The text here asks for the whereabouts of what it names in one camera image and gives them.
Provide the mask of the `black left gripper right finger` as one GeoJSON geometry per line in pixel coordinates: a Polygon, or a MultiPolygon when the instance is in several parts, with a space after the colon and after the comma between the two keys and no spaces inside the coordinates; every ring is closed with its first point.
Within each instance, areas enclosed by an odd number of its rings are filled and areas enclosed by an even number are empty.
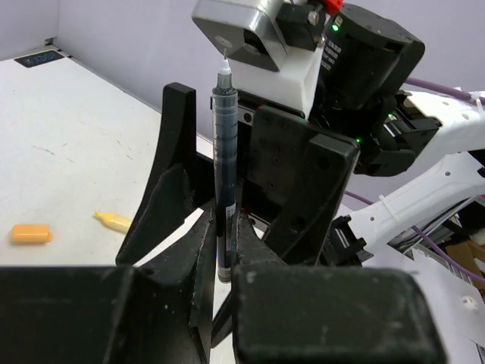
{"type": "Polygon", "coordinates": [[[238,363],[445,363],[416,280],[391,268],[287,265],[239,213],[232,273],[238,363]]]}

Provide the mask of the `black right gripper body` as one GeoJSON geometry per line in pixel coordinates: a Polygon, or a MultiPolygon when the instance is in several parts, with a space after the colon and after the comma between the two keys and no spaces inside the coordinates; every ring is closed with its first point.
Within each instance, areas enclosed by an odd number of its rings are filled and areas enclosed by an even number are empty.
{"type": "Polygon", "coordinates": [[[237,107],[234,115],[224,115],[223,119],[224,121],[229,121],[230,125],[236,125],[238,123],[253,125],[255,114],[260,110],[270,112],[278,117],[294,120],[302,125],[311,124],[302,111],[242,90],[238,92],[237,107]]]}

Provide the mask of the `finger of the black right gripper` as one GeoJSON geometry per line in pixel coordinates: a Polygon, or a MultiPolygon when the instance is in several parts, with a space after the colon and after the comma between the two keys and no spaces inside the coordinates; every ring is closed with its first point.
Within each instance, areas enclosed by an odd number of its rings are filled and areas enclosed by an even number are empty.
{"type": "Polygon", "coordinates": [[[242,207],[269,224],[263,241],[285,263],[316,261],[359,154],[353,138],[255,114],[242,207]]]}
{"type": "Polygon", "coordinates": [[[181,83],[163,88],[161,122],[141,203],[117,253],[133,265],[214,198],[211,161],[197,153],[196,91],[181,83]]]}

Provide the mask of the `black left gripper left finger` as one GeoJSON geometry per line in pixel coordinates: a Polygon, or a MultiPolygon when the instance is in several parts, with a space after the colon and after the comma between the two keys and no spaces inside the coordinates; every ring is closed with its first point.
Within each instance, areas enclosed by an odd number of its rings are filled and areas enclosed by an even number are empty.
{"type": "Polygon", "coordinates": [[[141,267],[1,269],[3,363],[207,363],[215,223],[141,267]]]}

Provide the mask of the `black pen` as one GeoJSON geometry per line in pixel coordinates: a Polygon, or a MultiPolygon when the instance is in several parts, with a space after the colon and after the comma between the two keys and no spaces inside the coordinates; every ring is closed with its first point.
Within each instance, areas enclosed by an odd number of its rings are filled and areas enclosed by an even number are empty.
{"type": "Polygon", "coordinates": [[[238,135],[238,92],[233,87],[229,60],[223,59],[212,90],[213,167],[215,219],[217,226],[217,276],[230,282],[228,251],[234,243],[233,217],[236,211],[236,160],[238,135]]]}

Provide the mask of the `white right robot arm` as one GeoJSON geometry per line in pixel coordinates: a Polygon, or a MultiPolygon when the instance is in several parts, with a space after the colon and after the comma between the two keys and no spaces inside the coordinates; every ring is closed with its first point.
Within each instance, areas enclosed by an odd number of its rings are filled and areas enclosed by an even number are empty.
{"type": "Polygon", "coordinates": [[[425,47],[392,20],[330,1],[200,1],[192,18],[228,56],[230,85],[211,98],[213,157],[196,152],[195,90],[166,85],[154,164],[117,264],[139,261],[215,199],[217,254],[227,267],[237,187],[285,262],[363,259],[397,227],[347,237],[355,219],[330,225],[348,172],[392,177],[425,156],[484,150],[471,138],[483,133],[482,120],[452,128],[402,91],[425,47]]]}

